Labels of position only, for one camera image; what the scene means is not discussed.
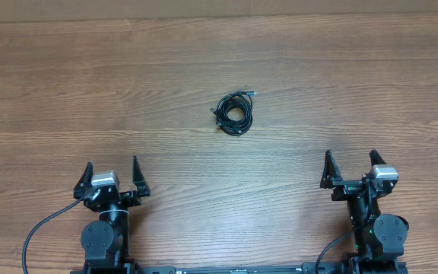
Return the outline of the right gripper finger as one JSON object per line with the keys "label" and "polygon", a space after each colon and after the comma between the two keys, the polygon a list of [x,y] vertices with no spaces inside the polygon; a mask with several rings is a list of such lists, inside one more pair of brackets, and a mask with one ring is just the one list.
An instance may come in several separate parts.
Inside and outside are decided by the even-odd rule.
{"label": "right gripper finger", "polygon": [[341,185],[343,177],[338,165],[335,162],[332,151],[325,152],[324,169],[320,180],[320,187],[323,189],[333,189]]}
{"label": "right gripper finger", "polygon": [[379,165],[379,164],[386,164],[386,162],[383,160],[381,155],[376,149],[372,149],[369,153],[370,156],[370,163],[372,166]]}

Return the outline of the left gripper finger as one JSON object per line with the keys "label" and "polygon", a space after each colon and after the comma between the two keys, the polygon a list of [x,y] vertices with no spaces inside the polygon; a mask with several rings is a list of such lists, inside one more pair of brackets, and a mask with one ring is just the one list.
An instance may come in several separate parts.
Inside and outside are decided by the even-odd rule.
{"label": "left gripper finger", "polygon": [[88,162],[81,178],[79,179],[79,181],[77,182],[77,184],[74,187],[73,195],[75,198],[84,197],[86,189],[89,188],[91,185],[90,182],[91,182],[93,174],[94,174],[93,165],[91,162]]}
{"label": "left gripper finger", "polygon": [[137,157],[134,155],[132,160],[132,183],[136,186],[139,196],[150,196],[151,190],[144,178]]}

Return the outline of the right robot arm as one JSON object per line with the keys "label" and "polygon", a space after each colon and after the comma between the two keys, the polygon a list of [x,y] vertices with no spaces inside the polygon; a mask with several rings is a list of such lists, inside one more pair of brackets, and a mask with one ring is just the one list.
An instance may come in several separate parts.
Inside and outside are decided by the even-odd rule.
{"label": "right robot arm", "polygon": [[[325,152],[320,186],[331,189],[333,201],[345,201],[352,230],[333,240],[315,262],[315,272],[325,273],[406,273],[398,258],[405,252],[409,224],[399,215],[383,214],[378,199],[389,195],[398,182],[395,166],[387,164],[377,150],[370,151],[370,171],[359,180],[344,180],[330,150]],[[321,264],[327,251],[347,237],[354,238],[354,253],[338,263]]]}

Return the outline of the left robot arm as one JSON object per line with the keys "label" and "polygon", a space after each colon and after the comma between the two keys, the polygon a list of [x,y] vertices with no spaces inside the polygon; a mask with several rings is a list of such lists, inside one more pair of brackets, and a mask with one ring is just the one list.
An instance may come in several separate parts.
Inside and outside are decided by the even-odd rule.
{"label": "left robot arm", "polygon": [[74,198],[98,214],[81,232],[84,249],[83,273],[142,273],[137,260],[130,256],[129,209],[141,205],[151,190],[139,167],[132,159],[134,190],[120,191],[119,178],[114,170],[95,173],[88,163],[74,188]]}

